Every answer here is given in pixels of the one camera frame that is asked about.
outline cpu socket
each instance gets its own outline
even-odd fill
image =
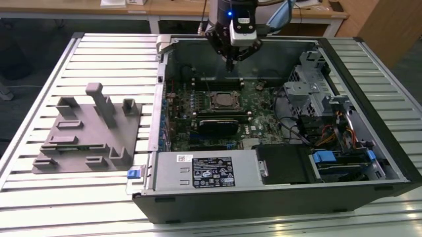
[[[212,110],[242,110],[238,92],[212,92],[210,97]]]

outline floor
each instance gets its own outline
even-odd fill
[[[55,20],[4,19],[4,23],[0,24],[0,31],[16,40],[33,72],[20,80],[1,80],[5,86],[11,86],[15,98],[9,102],[0,101],[0,157],[7,149],[7,140],[13,138],[74,32],[150,33],[147,21],[107,21],[104,25],[104,20],[66,20],[63,26],[62,22]],[[182,25],[160,22],[160,28],[166,34],[194,34],[198,23],[187,22]],[[422,41],[418,41],[393,69],[393,73],[419,103],[421,65]]]

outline metal slotted table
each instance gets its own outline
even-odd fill
[[[422,108],[365,43],[330,39],[337,53],[417,168],[422,168]],[[377,200],[353,212],[154,225],[126,194],[126,172],[31,173],[57,110],[59,97],[104,85],[112,101],[143,104],[135,165],[147,162],[158,80],[156,36],[84,34],[66,48],[28,116],[0,160],[0,236],[421,236],[422,188]],[[341,93],[339,80],[331,75]]]

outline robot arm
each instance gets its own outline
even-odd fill
[[[260,48],[259,37],[279,30],[291,19],[295,0],[212,0],[206,37],[218,54],[226,59],[226,69],[234,69]],[[256,23],[259,6],[282,3],[266,24]]]

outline desk leg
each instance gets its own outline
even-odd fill
[[[338,29],[341,28],[343,19],[331,19],[331,23],[323,32],[323,37],[335,37]]]
[[[148,16],[151,34],[159,34],[159,16]]]

